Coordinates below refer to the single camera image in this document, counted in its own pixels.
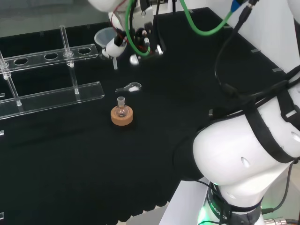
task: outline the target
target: black strap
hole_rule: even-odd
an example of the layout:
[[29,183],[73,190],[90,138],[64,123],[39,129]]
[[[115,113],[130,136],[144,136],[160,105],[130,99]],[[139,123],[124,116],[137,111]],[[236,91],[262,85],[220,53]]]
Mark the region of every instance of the black strap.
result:
[[277,95],[281,117],[300,131],[300,109],[294,104],[287,89]]
[[[219,194],[218,186],[214,186],[210,183],[210,187],[217,191]],[[236,225],[236,224],[243,224],[243,225],[253,225],[255,224],[260,215],[261,215],[261,203],[262,200],[252,206],[247,208],[241,208],[233,205],[227,205],[224,203],[217,195],[215,195],[211,190],[207,192],[207,201],[210,206],[211,211],[214,215],[219,219],[222,220],[222,224],[228,225]],[[232,212],[244,212],[245,214],[235,214]]]
[[245,109],[245,116],[257,140],[270,156],[280,163],[289,163],[295,160],[293,157],[289,156],[275,141],[269,128],[264,123],[260,113],[255,108],[255,105],[249,105],[247,109]]

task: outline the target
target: green light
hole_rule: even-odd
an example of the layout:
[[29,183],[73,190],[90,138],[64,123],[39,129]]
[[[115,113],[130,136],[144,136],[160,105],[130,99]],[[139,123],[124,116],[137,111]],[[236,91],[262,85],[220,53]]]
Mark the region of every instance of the green light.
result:
[[206,211],[205,208],[202,207],[198,216],[198,224],[201,223],[205,219],[205,217],[206,217]]

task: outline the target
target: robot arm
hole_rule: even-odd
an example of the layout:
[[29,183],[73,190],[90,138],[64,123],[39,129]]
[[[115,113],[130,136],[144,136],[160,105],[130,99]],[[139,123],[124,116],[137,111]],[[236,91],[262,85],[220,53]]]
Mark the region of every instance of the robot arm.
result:
[[300,24],[300,1],[299,0],[287,0],[292,15],[295,20]]
[[[107,44],[105,49],[103,49],[102,54],[107,58],[120,56],[124,52],[127,42],[124,30],[125,21],[128,19],[126,18],[126,9],[128,7],[129,0],[89,0],[89,2],[99,11],[109,13],[108,15],[111,24],[118,32],[118,35]],[[149,24],[152,26],[154,15],[152,6],[148,3],[148,0],[137,1],[136,7],[133,11],[133,18],[132,26],[135,31],[145,30],[146,25]],[[144,33],[139,33],[139,38],[142,40],[140,45],[144,44],[143,40],[146,40],[146,37],[148,38],[148,36],[145,36]]]

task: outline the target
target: small round-bottom flask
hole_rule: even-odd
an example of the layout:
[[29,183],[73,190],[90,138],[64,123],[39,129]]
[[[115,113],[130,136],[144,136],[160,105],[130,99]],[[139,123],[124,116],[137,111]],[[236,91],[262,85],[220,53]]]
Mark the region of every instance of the small round-bottom flask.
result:
[[129,113],[128,107],[125,105],[125,98],[118,97],[117,98],[118,105],[115,109],[116,115],[119,117],[126,117]]
[[125,98],[118,97],[118,105],[111,110],[112,122],[118,126],[125,126],[132,122],[133,111],[125,105]]

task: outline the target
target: white wall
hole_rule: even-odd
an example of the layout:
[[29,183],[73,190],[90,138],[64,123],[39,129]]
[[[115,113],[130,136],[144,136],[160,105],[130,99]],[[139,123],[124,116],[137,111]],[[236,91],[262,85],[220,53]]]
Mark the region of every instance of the white wall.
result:
[[[207,7],[207,0],[185,0],[185,3],[189,9]],[[182,11],[179,0],[176,2],[176,11]],[[159,14],[170,13],[173,11],[172,0],[169,0],[168,4],[161,4],[159,7]],[[153,6],[153,12],[156,13],[156,5]]]
[[[224,18],[231,2],[210,0],[208,7]],[[231,26],[237,23],[241,11],[242,8],[232,15],[229,20]],[[240,34],[284,71],[288,72],[300,64],[293,16],[287,0],[259,1]]]
[[[280,175],[270,186],[263,197],[262,207],[276,207],[285,192],[288,169]],[[275,212],[266,214],[265,219],[284,217],[287,219],[298,219],[300,210],[300,164],[293,165],[289,191],[284,204]]]
[[96,10],[87,0],[72,4],[0,10],[0,37],[73,27],[108,21],[107,13]]

